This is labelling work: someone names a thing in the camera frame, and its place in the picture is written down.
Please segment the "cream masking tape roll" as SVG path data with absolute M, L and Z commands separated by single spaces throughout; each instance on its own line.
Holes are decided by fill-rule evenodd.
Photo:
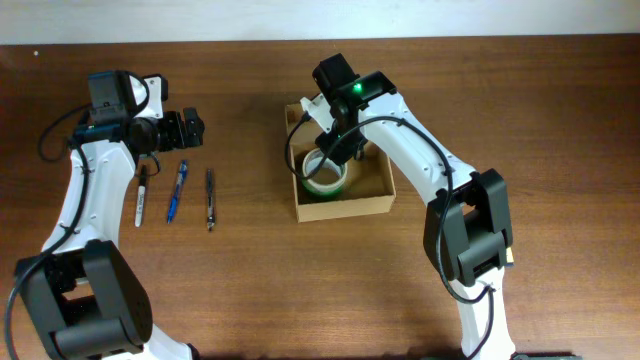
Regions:
M 320 160 L 321 151 L 319 148 L 311 150 L 306 154 L 302 163 L 303 176 L 308 176 L 309 180 L 321 183 L 330 184 L 338 181 L 339 179 L 347 180 L 349 168 L 347 164 L 338 166 L 333 162 L 327 162 Z

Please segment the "blue pen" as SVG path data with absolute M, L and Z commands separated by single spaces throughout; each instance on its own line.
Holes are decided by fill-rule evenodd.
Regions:
M 174 186 L 174 191 L 172 193 L 172 197 L 171 197 L 168 212 L 167 212 L 168 224 L 171 224 L 173 222 L 177 214 L 177 209 L 179 206 L 182 189 L 184 187 L 184 183 L 186 181 L 187 176 L 188 176 L 188 161 L 182 160 L 178 168 L 176 184 Z

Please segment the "black and white marker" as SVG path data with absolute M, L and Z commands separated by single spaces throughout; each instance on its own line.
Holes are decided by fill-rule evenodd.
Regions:
M 144 205 L 145 205 L 145 196 L 146 196 L 146 187 L 148 180 L 148 169 L 146 165 L 141 167 L 140 174 L 138 176 L 139 183 L 137 188 L 137 198 L 136 198 L 136 211 L 134 217 L 134 226 L 139 228 L 143 222 L 144 216 Z

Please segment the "green tape roll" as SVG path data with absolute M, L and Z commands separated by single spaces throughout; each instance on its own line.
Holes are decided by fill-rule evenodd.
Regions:
M 346 180 L 339 179 L 330 184 L 321 184 L 309 179 L 302 180 L 301 183 L 305 191 L 317 201 L 332 201 L 343 193 Z

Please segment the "black pen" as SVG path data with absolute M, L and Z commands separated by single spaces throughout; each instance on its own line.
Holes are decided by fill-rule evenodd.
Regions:
M 206 192 L 207 192 L 207 229 L 213 231 L 216 223 L 214 206 L 214 178 L 213 171 L 208 168 L 206 171 Z

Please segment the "yellow and black glue stick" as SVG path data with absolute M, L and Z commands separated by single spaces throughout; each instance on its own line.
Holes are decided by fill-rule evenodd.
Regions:
M 513 266 L 515 264 L 515 258 L 513 255 L 513 251 L 510 247 L 506 249 L 506 265 Z

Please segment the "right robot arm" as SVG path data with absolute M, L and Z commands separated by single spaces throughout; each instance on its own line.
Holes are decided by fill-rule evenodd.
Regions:
M 336 54 L 312 77 L 319 93 L 301 104 L 322 129 L 316 144 L 324 160 L 343 165 L 370 142 L 395 163 L 427 208 L 423 246 L 457 303 L 463 355 L 512 358 L 502 287 L 513 232 L 503 177 L 447 150 L 382 72 L 360 76 Z

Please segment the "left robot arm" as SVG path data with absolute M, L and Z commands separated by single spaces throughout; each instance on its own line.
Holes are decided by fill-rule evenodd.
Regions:
M 197 359 L 153 320 L 144 287 L 118 247 L 138 162 L 197 147 L 195 108 L 163 108 L 168 82 L 124 70 L 89 75 L 91 101 L 69 136 L 71 177 L 56 226 L 40 254 L 21 259 L 7 304 L 21 299 L 51 359 Z

